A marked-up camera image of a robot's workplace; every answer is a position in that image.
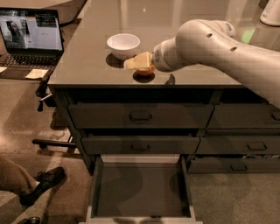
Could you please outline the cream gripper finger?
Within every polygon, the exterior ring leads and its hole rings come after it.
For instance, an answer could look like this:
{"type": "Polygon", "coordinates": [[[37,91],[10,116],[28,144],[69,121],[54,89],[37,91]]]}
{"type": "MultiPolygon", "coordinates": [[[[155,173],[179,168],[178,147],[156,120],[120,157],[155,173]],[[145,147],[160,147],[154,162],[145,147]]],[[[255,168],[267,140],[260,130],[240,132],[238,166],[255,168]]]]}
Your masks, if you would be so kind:
{"type": "Polygon", "coordinates": [[[123,62],[123,67],[124,67],[126,70],[135,70],[135,69],[136,69],[136,66],[135,66],[135,59],[134,59],[134,58],[126,59],[126,60],[123,62]]]}

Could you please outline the white cylinder robot base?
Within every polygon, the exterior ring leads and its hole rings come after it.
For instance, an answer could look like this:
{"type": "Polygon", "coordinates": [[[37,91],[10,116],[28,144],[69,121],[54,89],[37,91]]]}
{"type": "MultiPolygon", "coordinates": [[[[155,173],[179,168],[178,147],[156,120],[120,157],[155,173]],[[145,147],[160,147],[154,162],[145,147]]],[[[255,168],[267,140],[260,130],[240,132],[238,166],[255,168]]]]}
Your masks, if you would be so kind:
{"type": "Polygon", "coordinates": [[[260,16],[265,25],[280,26],[280,0],[269,0],[260,16]]]}

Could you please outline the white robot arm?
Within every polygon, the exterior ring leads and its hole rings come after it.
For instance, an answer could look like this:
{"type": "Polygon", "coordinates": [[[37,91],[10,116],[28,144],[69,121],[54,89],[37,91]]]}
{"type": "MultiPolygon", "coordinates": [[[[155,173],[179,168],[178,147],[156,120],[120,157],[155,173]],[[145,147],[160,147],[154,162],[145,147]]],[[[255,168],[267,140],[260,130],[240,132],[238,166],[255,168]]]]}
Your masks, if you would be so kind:
{"type": "Polygon", "coordinates": [[[201,64],[216,68],[280,108],[280,52],[246,45],[234,39],[226,21],[190,20],[174,38],[124,61],[126,70],[173,72],[201,64]]]}

